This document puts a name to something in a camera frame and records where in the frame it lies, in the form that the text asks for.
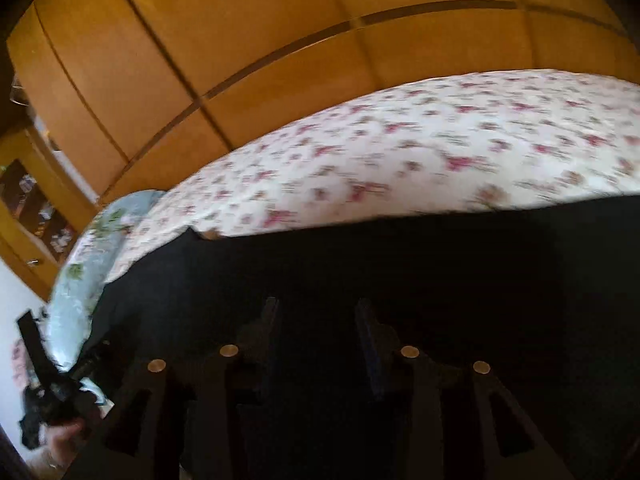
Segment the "person's left hand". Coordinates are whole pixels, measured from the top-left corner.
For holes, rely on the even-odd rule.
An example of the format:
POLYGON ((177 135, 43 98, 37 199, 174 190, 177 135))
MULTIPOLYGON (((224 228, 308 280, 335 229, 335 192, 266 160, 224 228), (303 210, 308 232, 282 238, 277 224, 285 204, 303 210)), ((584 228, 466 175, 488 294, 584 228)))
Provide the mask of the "person's left hand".
POLYGON ((86 421, 76 418, 63 425, 47 426, 46 447, 55 466, 66 469, 86 444, 86 421))

